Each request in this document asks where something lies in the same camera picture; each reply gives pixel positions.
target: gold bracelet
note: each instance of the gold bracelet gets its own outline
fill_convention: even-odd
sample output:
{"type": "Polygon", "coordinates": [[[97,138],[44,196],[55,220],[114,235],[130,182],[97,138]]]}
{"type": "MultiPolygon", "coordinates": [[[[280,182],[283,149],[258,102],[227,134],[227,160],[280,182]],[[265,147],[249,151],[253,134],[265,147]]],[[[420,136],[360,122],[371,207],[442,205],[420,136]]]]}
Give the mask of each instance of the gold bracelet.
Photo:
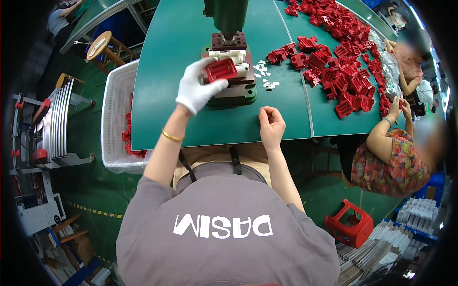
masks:
{"type": "Polygon", "coordinates": [[[162,135],[164,135],[166,138],[169,138],[173,142],[182,142],[185,139],[184,137],[180,138],[180,137],[176,137],[176,136],[170,135],[169,133],[164,131],[164,128],[162,128],[162,135]]]}

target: white plastic crate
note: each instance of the white plastic crate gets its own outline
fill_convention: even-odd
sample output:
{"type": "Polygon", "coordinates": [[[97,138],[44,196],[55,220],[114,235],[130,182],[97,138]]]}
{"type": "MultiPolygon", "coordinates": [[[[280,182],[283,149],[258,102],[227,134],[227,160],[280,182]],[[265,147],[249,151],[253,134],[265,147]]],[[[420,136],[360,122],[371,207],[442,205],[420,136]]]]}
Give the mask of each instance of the white plastic crate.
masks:
{"type": "Polygon", "coordinates": [[[122,133],[127,129],[125,115],[131,108],[138,61],[134,60],[112,70],[105,85],[100,135],[102,162],[105,168],[116,174],[142,174],[151,153],[147,152],[145,158],[129,155],[125,150],[126,142],[122,140],[122,133]]]}

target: caster wheel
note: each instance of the caster wheel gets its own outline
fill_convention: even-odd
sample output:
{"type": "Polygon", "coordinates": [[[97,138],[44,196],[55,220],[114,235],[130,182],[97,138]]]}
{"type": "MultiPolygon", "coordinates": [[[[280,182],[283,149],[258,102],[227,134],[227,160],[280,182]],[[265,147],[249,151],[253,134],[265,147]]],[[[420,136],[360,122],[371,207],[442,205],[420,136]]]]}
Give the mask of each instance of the caster wheel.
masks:
{"type": "Polygon", "coordinates": [[[94,154],[89,154],[89,160],[92,162],[95,162],[95,155],[94,154]]]}

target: gray shirt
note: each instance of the gray shirt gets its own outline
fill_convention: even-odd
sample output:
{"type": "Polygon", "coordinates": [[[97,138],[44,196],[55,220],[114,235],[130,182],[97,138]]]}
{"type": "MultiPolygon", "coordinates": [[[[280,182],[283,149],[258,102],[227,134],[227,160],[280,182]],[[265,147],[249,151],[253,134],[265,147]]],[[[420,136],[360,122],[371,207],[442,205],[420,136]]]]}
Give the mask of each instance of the gray shirt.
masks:
{"type": "Polygon", "coordinates": [[[180,195],[138,182],[116,241],[127,286],[337,283],[335,240],[265,183],[198,179],[180,195]]]}
{"type": "Polygon", "coordinates": [[[57,9],[56,11],[52,12],[48,18],[48,30],[54,35],[54,37],[63,27],[68,25],[65,17],[60,16],[62,11],[63,9],[57,9]]]}

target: clear plastic bag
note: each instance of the clear plastic bag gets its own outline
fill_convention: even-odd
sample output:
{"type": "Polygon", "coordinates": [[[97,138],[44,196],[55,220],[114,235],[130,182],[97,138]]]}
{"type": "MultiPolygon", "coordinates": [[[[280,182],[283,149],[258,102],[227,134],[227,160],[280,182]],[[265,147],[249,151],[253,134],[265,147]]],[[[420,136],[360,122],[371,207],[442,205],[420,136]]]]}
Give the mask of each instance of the clear plastic bag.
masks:
{"type": "Polygon", "coordinates": [[[382,63],[382,74],[386,80],[385,95],[393,101],[395,96],[401,97],[402,94],[399,88],[398,59],[395,55],[385,51],[385,41],[383,41],[374,30],[369,32],[369,40],[377,45],[377,50],[380,53],[380,61],[382,63]]]}
{"type": "Polygon", "coordinates": [[[399,87],[399,66],[398,59],[395,55],[383,51],[380,53],[382,62],[382,74],[387,81],[385,83],[385,95],[393,101],[394,97],[401,97],[401,88],[399,87]]]}
{"type": "Polygon", "coordinates": [[[372,29],[369,32],[369,41],[372,41],[377,45],[377,50],[380,53],[385,49],[385,41],[383,41],[382,38],[378,36],[377,32],[372,29]]]}

